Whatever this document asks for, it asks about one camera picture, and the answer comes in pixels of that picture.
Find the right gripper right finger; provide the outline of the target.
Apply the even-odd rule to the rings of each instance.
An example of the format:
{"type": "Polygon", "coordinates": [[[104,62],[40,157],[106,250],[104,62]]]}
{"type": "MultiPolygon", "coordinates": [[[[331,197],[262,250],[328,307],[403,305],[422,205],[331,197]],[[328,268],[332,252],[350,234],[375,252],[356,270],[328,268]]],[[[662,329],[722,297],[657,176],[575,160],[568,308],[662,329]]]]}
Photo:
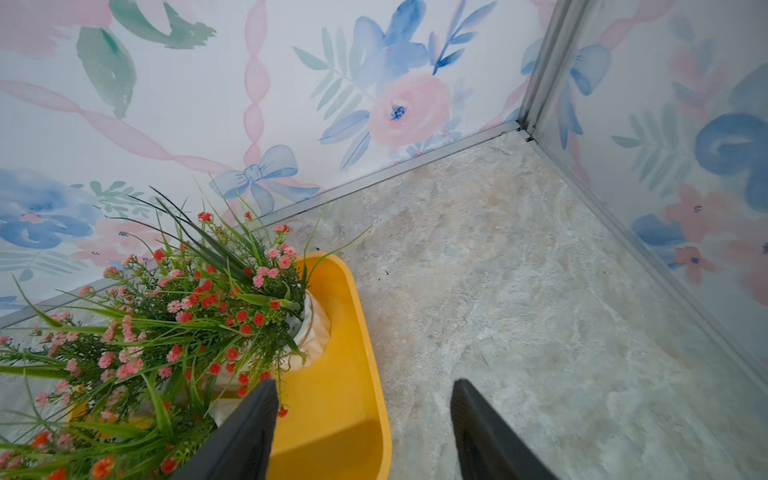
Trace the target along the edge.
{"type": "Polygon", "coordinates": [[[450,414],[462,478],[557,479],[469,380],[454,382],[450,414]]]}

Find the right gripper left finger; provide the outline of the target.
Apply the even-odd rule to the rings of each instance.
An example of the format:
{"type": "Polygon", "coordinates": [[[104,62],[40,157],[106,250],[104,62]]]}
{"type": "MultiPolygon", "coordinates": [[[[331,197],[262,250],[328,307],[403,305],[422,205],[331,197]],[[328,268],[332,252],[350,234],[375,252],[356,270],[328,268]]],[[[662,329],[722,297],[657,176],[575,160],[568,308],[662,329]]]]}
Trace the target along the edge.
{"type": "Polygon", "coordinates": [[[276,382],[259,384],[240,402],[174,479],[264,479],[279,410],[276,382]]]}

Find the yellow plastic storage box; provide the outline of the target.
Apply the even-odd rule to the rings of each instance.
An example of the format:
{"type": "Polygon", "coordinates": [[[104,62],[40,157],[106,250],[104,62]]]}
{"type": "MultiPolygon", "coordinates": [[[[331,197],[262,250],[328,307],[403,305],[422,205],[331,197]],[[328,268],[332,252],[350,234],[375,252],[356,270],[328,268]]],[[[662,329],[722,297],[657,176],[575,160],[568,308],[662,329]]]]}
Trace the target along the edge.
{"type": "MultiPolygon", "coordinates": [[[[353,276],[337,256],[318,252],[307,259],[317,266],[310,289],[330,314],[333,334],[317,363],[271,379],[279,410],[264,479],[384,479],[390,425],[353,276]]],[[[212,409],[216,430],[264,381],[244,396],[222,398],[212,409]]]]}

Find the red flower pot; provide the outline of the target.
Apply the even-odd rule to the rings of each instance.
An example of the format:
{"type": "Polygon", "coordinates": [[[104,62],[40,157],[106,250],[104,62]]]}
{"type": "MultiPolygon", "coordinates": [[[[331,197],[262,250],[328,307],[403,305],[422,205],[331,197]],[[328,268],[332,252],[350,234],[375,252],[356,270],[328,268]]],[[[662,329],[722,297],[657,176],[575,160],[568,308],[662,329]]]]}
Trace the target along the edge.
{"type": "Polygon", "coordinates": [[[3,478],[167,478],[216,430],[205,407],[211,389],[194,396],[179,379],[163,386],[154,377],[117,388],[101,382],[97,358],[109,317],[98,302],[113,287],[107,280],[106,289],[87,285],[76,295],[76,308],[96,324],[39,310],[37,326],[2,337],[1,371],[22,380],[30,402],[27,411],[1,412],[3,423],[17,426],[1,441],[3,478]]]}
{"type": "Polygon", "coordinates": [[[98,302],[109,317],[100,335],[100,380],[112,388],[154,377],[179,379],[207,409],[244,396],[326,353],[332,319],[310,285],[317,266],[287,224],[267,226],[243,207],[232,218],[188,213],[157,193],[157,237],[149,260],[128,257],[105,270],[112,289],[98,302]]]}

